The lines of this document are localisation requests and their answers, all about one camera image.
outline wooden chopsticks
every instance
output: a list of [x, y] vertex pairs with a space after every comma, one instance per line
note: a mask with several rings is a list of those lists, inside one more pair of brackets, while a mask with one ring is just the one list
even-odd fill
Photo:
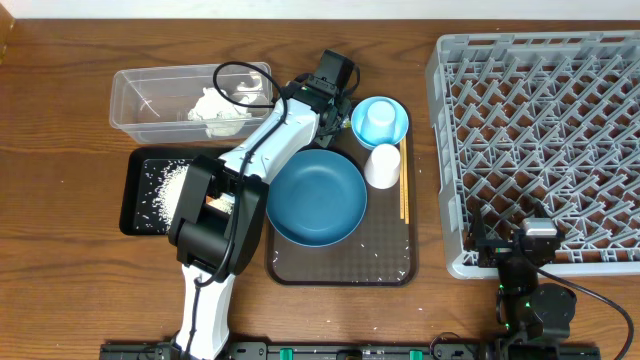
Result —
[[400, 219], [409, 224], [409, 178], [407, 165], [407, 138], [400, 141]]

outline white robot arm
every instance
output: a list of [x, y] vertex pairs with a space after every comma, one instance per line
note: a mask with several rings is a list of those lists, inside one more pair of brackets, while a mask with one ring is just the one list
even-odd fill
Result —
[[[245, 142], [220, 156], [220, 159], [225, 161], [227, 169], [239, 171], [247, 149], [275, 126], [282, 115], [282, 101], [282, 99], [278, 100], [269, 118]], [[284, 164], [298, 150], [313, 141], [318, 128], [318, 114], [313, 112], [309, 105], [289, 99], [288, 107], [287, 121], [260, 146], [247, 165], [247, 174], [259, 176], [267, 184], [271, 183]], [[214, 359], [229, 337], [227, 313], [235, 275], [230, 274], [223, 282], [213, 282], [200, 289], [194, 317], [193, 302], [196, 298], [194, 280], [204, 282], [211, 277], [211, 274], [195, 265], [183, 265], [182, 272], [186, 293], [182, 328], [176, 337], [176, 344], [185, 350], [188, 347], [192, 358]], [[196, 319], [197, 331], [189, 345], [192, 318]]]
[[[315, 74], [290, 82], [269, 118], [245, 142], [218, 159], [201, 156], [189, 166], [169, 229], [186, 286], [183, 323], [172, 359], [187, 354], [191, 359], [214, 359], [222, 350], [229, 336], [231, 289], [260, 240], [269, 184], [301, 148], [314, 140], [326, 147], [340, 130], [351, 110], [349, 96], [355, 87], [346, 85], [354, 67], [351, 60], [326, 50]], [[288, 109], [281, 122], [284, 101]], [[260, 141], [241, 173], [247, 151]], [[240, 180], [242, 186], [236, 187]], [[222, 193], [235, 195], [237, 214], [230, 216], [205, 204], [207, 197]], [[234, 216], [235, 226], [230, 221]]]

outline wooden table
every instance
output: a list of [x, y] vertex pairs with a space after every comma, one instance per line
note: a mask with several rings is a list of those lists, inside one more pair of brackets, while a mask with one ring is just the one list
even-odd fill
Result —
[[[232, 331], [280, 342], [425, 344], [442, 331], [489, 338], [501, 331], [497, 281], [455, 280], [445, 268], [427, 59], [447, 33], [630, 28], [640, 22], [17, 21], [0, 66], [0, 358], [96, 359], [106, 341], [158, 341], [180, 327], [176, 249], [118, 230], [138, 145], [108, 123], [116, 71], [265, 61], [284, 83], [312, 71], [325, 48], [360, 65], [357, 97], [393, 96], [412, 112], [420, 269], [403, 288], [283, 287], [265, 272], [263, 241], [236, 281]], [[580, 283], [640, 319], [640, 277]], [[620, 315], [583, 295], [571, 331], [604, 359], [626, 337]], [[640, 358], [640, 345], [628, 358]]]

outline clear plastic storage box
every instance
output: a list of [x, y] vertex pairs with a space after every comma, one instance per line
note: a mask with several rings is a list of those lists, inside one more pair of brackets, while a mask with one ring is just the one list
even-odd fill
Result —
[[[271, 74], [269, 65], [251, 63]], [[194, 115], [201, 98], [218, 96], [213, 88], [215, 65], [190, 65], [122, 70], [111, 90], [110, 123], [141, 144], [230, 140], [248, 137], [269, 116], [270, 109], [246, 109], [224, 102], [231, 111], [215, 114], [211, 102], [205, 116]], [[271, 84], [258, 72], [228, 66], [218, 76], [228, 96], [240, 102], [267, 105]]]

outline plastic container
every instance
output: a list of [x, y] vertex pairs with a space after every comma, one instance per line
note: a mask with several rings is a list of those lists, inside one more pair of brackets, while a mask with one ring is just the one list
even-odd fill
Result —
[[640, 273], [640, 32], [445, 35], [426, 79], [454, 277], [497, 277], [464, 250], [476, 204], [496, 234], [535, 201], [566, 234], [546, 271]]
[[[252, 64], [271, 73], [265, 63]], [[248, 137], [269, 116], [271, 109], [249, 109], [247, 118], [189, 120], [189, 111], [203, 97], [203, 89], [213, 89], [212, 76], [217, 66], [119, 71], [114, 76], [111, 90], [111, 126], [141, 144]], [[246, 67], [225, 67], [218, 76], [218, 84], [236, 101], [251, 96], [255, 98], [252, 104], [267, 105], [272, 98], [268, 80]]]

